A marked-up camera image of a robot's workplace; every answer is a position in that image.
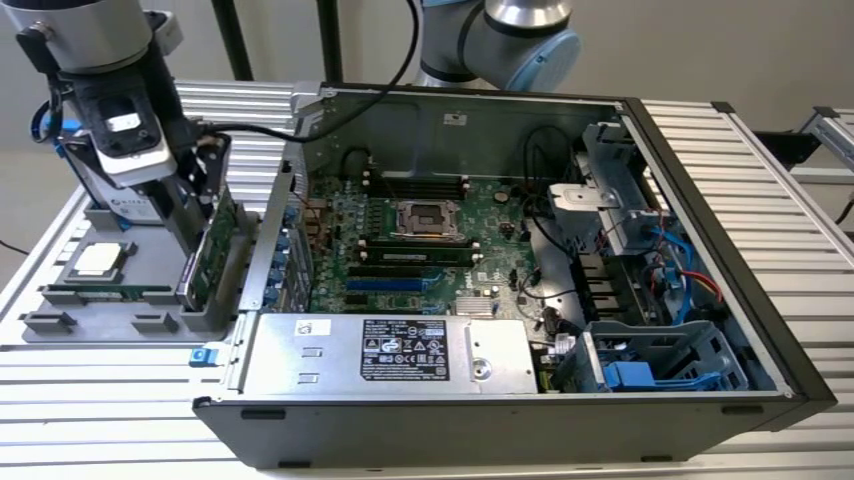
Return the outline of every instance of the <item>black wire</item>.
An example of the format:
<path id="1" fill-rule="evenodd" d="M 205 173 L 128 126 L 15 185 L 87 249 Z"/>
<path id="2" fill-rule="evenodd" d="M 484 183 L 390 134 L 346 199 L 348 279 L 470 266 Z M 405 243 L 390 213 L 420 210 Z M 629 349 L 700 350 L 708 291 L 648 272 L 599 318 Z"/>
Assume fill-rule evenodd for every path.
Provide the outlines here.
<path id="1" fill-rule="evenodd" d="M 350 121 L 353 121 L 356 117 L 358 117 L 358 115 L 361 115 L 373 105 L 376 105 L 380 102 L 380 100 L 382 100 L 382 98 L 385 98 L 385 95 L 388 95 L 388 92 L 390 92 L 390 89 L 397 85 L 397 82 L 402 78 L 402 75 L 405 74 L 405 69 L 408 68 L 409 63 L 412 62 L 412 57 L 414 56 L 414 48 L 417 46 L 417 39 L 420 37 L 420 23 L 417 20 L 417 7 L 414 6 L 414 0 L 405 0 L 405 4 L 409 7 L 409 14 L 412 16 L 412 38 L 409 40 L 409 49 L 405 54 L 405 59 L 402 60 L 402 64 L 400 65 L 400 70 L 397 70 L 397 73 L 392 77 L 390 82 L 388 82 L 388 84 L 381 88 L 378 93 L 361 107 L 354 109 L 340 120 L 337 120 L 334 123 L 328 125 L 326 128 L 318 130 L 317 132 L 304 137 L 288 135 L 286 133 L 277 132 L 270 128 L 265 128 L 258 125 L 250 125 L 248 123 L 218 123 L 208 126 L 205 128 L 205 132 L 206 133 L 226 132 L 226 131 L 254 132 L 254 133 L 261 133 L 270 137 L 278 138 L 285 142 L 309 143 L 316 140 L 320 140 L 322 137 L 325 137 L 332 132 L 334 132 L 338 128 L 341 128 L 344 125 L 346 125 Z"/>
<path id="2" fill-rule="evenodd" d="M 364 153 L 368 157 L 370 156 L 370 150 L 366 147 L 349 147 L 346 150 L 344 150 L 344 154 L 341 155 L 338 172 L 337 172 L 337 177 L 341 179 L 345 177 L 344 168 L 346 167 L 346 159 L 349 158 L 349 155 L 356 152 Z"/>
<path id="3" fill-rule="evenodd" d="M 525 192 L 528 191 L 528 163 L 531 163 L 531 168 L 535 165 L 535 162 L 531 162 L 532 158 L 531 158 L 531 142 L 533 141 L 533 137 L 536 136 L 536 134 L 539 132 L 543 132 L 545 130 L 553 130 L 555 132 L 557 132 L 560 134 L 560 136 L 563 137 L 563 140 L 565 141 L 567 144 L 567 152 L 568 152 L 568 162 L 572 162 L 572 158 L 575 158 L 575 152 L 572 150 L 572 140 L 569 139 L 569 136 L 567 135 L 567 133 L 555 125 L 541 125 L 536 128 L 533 128 L 527 135 L 524 136 L 524 141 L 521 142 L 521 176 L 524 179 L 524 190 Z M 544 150 L 540 146 L 535 146 L 537 151 L 540 152 L 540 155 L 543 155 L 543 158 L 545 158 L 547 156 L 544 155 Z"/>
<path id="4" fill-rule="evenodd" d="M 21 255 L 29 255 L 29 252 L 26 250 L 23 250 L 22 248 L 17 248 L 14 245 L 9 245 L 2 240 L 0 240 L 0 245 L 7 248 L 9 250 L 11 250 L 13 252 L 19 253 Z"/>
<path id="5" fill-rule="evenodd" d="M 35 109 L 29 122 L 29 136 L 35 143 L 51 141 L 58 137 L 62 129 L 62 86 L 55 76 L 47 76 L 47 91 L 50 98 Z M 47 125 L 43 134 L 41 133 L 41 123 L 43 116 L 47 116 Z"/>
<path id="6" fill-rule="evenodd" d="M 531 275 L 533 275 L 535 271 L 536 270 L 533 270 L 532 272 L 528 272 L 528 274 L 525 275 L 524 279 L 521 280 L 521 283 L 518 284 L 518 290 L 521 290 L 521 293 L 524 293 L 533 300 L 548 300 L 551 298 L 561 297 L 567 293 L 575 293 L 575 289 L 571 288 L 568 290 L 564 290 L 560 293 L 555 293 L 553 295 L 533 295 L 531 292 L 528 292 L 527 283 L 528 283 L 528 280 L 531 279 Z"/>
<path id="7" fill-rule="evenodd" d="M 541 197 L 537 196 L 531 196 L 528 197 L 524 202 L 521 202 L 521 215 L 524 215 L 524 205 L 531 201 L 536 201 L 537 199 L 543 199 Z M 543 228 L 543 224 L 539 223 L 539 220 L 536 219 L 536 209 L 531 209 L 531 220 L 533 221 L 533 226 L 536 227 L 536 230 L 539 230 L 539 233 L 543 235 L 543 238 L 545 240 L 548 240 L 548 243 L 551 243 L 555 248 L 557 250 L 560 250 L 569 258 L 572 257 L 572 252 L 569 251 L 568 248 L 565 248 L 563 245 L 560 245 L 560 243 L 557 243 L 557 241 L 553 239 L 553 237 L 551 235 L 548 235 L 548 232 L 545 232 L 545 229 Z"/>
<path id="8" fill-rule="evenodd" d="M 844 208 L 841 209 L 841 214 L 839 215 L 839 218 L 836 218 L 836 225 L 844 222 L 844 219 L 847 218 L 848 213 L 851 213 L 851 208 L 854 208 L 854 200 L 851 200 L 848 204 L 844 206 Z"/>

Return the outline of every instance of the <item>power supply label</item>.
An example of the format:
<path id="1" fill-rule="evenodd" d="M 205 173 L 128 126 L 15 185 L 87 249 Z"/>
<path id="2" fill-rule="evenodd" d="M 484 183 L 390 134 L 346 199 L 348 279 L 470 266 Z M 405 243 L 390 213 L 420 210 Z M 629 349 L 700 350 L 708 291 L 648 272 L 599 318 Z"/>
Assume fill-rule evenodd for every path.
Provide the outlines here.
<path id="1" fill-rule="evenodd" d="M 448 381 L 444 320 L 365 320 L 361 378 L 368 381 Z"/>

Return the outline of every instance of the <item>red cable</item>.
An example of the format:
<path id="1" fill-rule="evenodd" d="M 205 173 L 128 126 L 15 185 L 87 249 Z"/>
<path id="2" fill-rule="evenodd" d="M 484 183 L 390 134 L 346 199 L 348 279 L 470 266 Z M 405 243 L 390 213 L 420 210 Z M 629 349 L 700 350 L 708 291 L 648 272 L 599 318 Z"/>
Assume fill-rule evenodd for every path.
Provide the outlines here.
<path id="1" fill-rule="evenodd" d="M 720 292 L 720 287 L 717 286 L 717 284 L 715 283 L 715 281 L 708 278 L 705 275 L 703 275 L 699 272 L 688 272 L 681 270 L 681 275 L 685 275 L 691 278 L 697 279 L 699 281 L 701 281 L 705 285 L 708 285 L 713 291 L 716 292 L 716 298 L 717 298 L 717 302 L 723 303 L 723 292 Z"/>

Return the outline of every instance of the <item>motherboard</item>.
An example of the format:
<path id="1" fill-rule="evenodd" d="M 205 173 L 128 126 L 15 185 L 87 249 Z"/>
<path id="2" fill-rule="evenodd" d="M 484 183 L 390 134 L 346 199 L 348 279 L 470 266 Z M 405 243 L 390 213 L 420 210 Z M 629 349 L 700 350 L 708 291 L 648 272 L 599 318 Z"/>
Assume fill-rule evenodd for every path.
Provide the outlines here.
<path id="1" fill-rule="evenodd" d="M 535 258 L 508 182 L 378 185 L 326 177 L 312 186 L 309 311 L 536 317 L 518 295 Z"/>

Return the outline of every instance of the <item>cpu socket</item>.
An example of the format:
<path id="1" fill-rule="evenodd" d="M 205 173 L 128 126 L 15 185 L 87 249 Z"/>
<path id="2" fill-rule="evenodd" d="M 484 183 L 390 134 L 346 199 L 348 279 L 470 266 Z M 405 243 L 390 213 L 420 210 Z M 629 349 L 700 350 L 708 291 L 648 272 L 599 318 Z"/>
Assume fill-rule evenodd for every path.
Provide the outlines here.
<path id="1" fill-rule="evenodd" d="M 456 204 L 448 201 L 405 201 L 397 203 L 397 236 L 418 240 L 454 240 Z"/>

